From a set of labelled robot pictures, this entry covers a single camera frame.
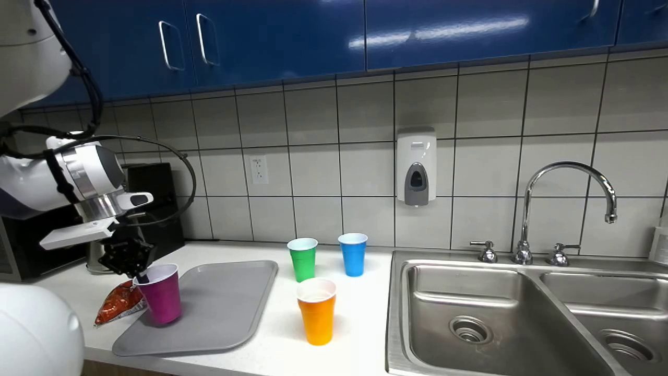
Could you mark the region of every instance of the stainless steel sink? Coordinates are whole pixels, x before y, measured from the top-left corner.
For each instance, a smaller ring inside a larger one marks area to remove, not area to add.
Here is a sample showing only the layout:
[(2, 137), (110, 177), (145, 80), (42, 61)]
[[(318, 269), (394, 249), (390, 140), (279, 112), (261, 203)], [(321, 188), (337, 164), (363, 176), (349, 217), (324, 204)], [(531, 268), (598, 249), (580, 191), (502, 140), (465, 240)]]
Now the stainless steel sink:
[(631, 374), (668, 374), (666, 278), (552, 272), (543, 282)]
[(647, 263), (572, 268), (394, 252), (390, 374), (668, 374), (668, 274)]

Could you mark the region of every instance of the white countertop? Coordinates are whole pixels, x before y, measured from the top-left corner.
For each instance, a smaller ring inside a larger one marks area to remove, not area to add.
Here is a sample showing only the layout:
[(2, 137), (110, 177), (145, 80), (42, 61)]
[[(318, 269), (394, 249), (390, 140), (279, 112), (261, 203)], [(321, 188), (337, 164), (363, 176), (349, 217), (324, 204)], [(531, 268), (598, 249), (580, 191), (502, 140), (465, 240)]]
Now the white countertop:
[(337, 328), (325, 346), (312, 346), (301, 328), (296, 282), (290, 255), (282, 246), (257, 245), (202, 245), (190, 243), (164, 257), (180, 264), (180, 274), (202, 263), (229, 263), (271, 259), (279, 272), (268, 298), (254, 339), (229, 352), (187, 356), (118, 356), (114, 343), (133, 324), (141, 314), (96, 328), (94, 318), (114, 286), (123, 276), (91, 276), (76, 264), (45, 278), (40, 286), (62, 297), (84, 324), (86, 356), (168, 374), (271, 374), (271, 376), (382, 376), (384, 332), (389, 305), (390, 252), (367, 252), (366, 274), (349, 278), (342, 272), (338, 250), (318, 250), (318, 276), (337, 284)]

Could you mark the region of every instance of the chrome faucet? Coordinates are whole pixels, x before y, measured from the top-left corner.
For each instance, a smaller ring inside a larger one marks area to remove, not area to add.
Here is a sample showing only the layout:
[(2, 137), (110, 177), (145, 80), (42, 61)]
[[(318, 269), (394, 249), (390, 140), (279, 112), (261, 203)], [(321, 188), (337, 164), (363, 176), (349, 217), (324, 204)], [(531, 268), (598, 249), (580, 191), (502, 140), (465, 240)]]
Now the chrome faucet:
[(578, 171), (588, 174), (593, 179), (600, 182), (600, 185), (606, 191), (606, 201), (607, 201), (606, 222), (611, 224), (611, 222), (618, 220), (618, 197), (615, 193), (615, 188), (611, 188), (610, 179), (601, 171), (598, 171), (598, 168), (593, 168), (588, 164), (577, 163), (577, 161), (557, 161), (557, 163), (545, 164), (526, 183), (523, 234), (520, 234), (520, 243), (517, 243), (517, 246), (513, 249), (513, 255), (511, 255), (511, 259), (515, 263), (531, 263), (533, 261), (531, 246), (528, 246), (528, 204), (531, 204), (531, 193), (533, 193), (535, 183), (552, 168), (578, 168)]

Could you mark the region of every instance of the wall outlet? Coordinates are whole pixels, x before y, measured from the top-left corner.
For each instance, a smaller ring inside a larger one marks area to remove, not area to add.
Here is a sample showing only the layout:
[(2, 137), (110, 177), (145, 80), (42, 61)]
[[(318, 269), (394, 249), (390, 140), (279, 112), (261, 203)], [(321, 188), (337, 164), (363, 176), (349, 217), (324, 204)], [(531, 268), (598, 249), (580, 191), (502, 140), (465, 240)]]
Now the wall outlet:
[(269, 168), (268, 168), (265, 155), (251, 157), (251, 182), (253, 182), (253, 185), (268, 185), (269, 183)]

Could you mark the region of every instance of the orange cup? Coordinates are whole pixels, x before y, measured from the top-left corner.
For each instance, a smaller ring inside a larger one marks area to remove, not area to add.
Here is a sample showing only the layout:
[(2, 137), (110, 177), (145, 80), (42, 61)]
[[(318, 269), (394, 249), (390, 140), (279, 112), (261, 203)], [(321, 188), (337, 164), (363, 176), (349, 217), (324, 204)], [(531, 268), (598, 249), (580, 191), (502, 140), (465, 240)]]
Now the orange cup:
[(298, 284), (296, 301), (312, 345), (329, 345), (335, 335), (337, 286), (333, 279), (312, 278)]

